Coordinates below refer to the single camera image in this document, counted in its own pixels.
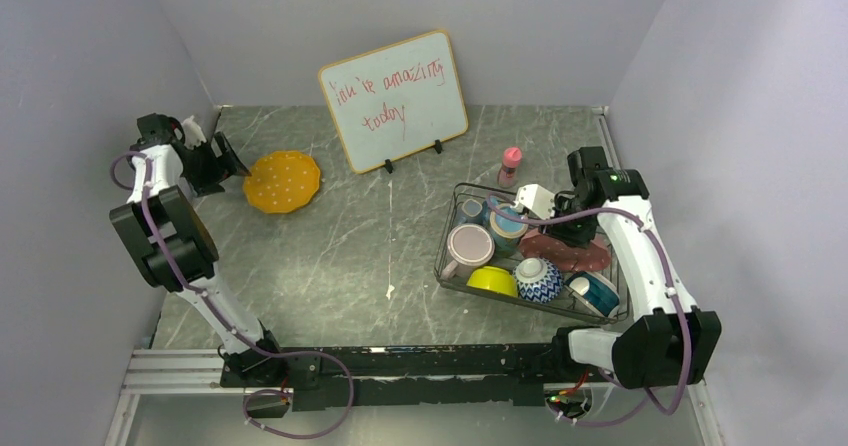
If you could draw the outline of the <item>pink polka-dot plate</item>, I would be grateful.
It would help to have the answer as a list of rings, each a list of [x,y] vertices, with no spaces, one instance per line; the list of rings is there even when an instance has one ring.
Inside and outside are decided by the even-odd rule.
[[[533,230],[521,239],[518,250],[524,258],[548,259],[563,272],[599,272],[612,261],[610,250],[599,236],[591,241],[587,249],[580,249]]]

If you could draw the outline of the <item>yellow polka-dot plate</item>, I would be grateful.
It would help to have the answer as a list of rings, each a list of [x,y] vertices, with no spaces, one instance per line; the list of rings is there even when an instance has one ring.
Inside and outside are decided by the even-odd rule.
[[[321,186],[315,160],[299,151],[261,157],[243,183],[247,202],[266,214],[288,214],[307,206]]]

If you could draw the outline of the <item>blue butterfly mug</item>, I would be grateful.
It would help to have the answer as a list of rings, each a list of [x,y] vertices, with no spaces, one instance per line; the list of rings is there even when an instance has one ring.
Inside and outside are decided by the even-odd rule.
[[[521,239],[527,234],[529,226],[515,221],[520,214],[512,208],[512,202],[490,195],[484,203],[483,228],[491,236],[497,257],[515,254]]]

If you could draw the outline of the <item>yellow-green bowl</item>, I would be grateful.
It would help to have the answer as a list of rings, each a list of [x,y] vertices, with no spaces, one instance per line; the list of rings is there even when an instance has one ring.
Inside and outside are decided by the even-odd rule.
[[[495,266],[482,266],[475,269],[469,276],[466,285],[511,298],[519,296],[516,280],[512,274],[506,269]]]

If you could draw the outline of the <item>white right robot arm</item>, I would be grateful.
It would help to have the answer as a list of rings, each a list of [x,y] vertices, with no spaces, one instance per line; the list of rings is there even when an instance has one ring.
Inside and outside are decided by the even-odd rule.
[[[544,234],[585,248],[603,231],[617,256],[633,322],[623,332],[571,328],[549,358],[553,374],[572,381],[588,367],[614,373],[626,389],[690,385],[703,379],[722,332],[675,272],[657,232],[649,191],[636,170],[615,169],[601,147],[568,156],[574,195],[555,198]]]

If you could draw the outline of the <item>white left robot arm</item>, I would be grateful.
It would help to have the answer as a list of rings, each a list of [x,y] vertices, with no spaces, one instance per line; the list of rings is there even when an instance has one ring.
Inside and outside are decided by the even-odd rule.
[[[219,272],[219,252],[192,199],[220,193],[247,167],[221,133],[206,138],[192,119],[151,113],[138,119],[138,140],[112,162],[134,174],[111,225],[143,279],[187,302],[223,343],[232,370],[246,369],[262,386],[277,384],[286,359],[272,333],[236,298]]]

